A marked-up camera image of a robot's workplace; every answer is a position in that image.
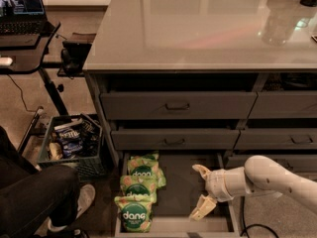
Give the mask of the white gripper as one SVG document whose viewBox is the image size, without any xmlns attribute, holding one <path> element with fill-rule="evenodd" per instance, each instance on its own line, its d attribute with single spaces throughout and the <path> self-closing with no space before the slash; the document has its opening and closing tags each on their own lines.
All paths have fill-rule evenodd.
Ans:
<svg viewBox="0 0 317 238">
<path fill-rule="evenodd" d="M 192 168 L 205 180 L 205 188 L 212 197 L 201 194 L 196 207 L 189 215 L 190 219 L 201 220 L 215 209 L 217 201 L 233 200 L 236 196 L 244 196 L 252 192 L 244 168 L 221 169 L 213 172 L 202 165 L 193 165 Z"/>
</svg>

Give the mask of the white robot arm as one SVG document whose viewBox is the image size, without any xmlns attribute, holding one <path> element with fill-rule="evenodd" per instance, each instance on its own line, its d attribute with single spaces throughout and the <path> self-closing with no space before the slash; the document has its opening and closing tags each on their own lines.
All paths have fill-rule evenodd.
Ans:
<svg viewBox="0 0 317 238">
<path fill-rule="evenodd" d="M 218 202 L 237 196 L 279 192 L 317 213 L 317 182 L 298 176 L 265 156 L 249 157 L 242 167 L 210 171 L 202 165 L 192 168 L 205 180 L 207 195 L 201 194 L 189 217 L 199 221 L 212 212 Z"/>
</svg>

